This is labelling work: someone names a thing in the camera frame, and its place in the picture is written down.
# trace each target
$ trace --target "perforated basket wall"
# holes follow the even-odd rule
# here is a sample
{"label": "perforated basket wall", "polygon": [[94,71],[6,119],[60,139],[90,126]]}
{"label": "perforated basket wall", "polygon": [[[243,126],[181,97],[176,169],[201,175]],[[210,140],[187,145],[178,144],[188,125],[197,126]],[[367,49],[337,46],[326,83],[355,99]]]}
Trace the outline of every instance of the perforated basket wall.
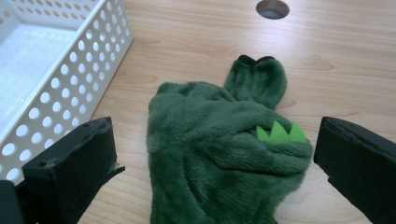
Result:
{"label": "perforated basket wall", "polygon": [[133,38],[121,0],[0,2],[0,179],[91,118]]}

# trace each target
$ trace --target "green plush toy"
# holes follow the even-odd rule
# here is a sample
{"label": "green plush toy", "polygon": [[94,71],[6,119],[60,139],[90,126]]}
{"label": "green plush toy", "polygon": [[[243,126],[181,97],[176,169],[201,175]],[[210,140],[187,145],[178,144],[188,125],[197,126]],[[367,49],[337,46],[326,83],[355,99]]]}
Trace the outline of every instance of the green plush toy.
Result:
{"label": "green plush toy", "polygon": [[276,223],[312,146],[274,108],[286,89],[272,57],[241,56],[224,87],[164,83],[148,110],[152,224]]}

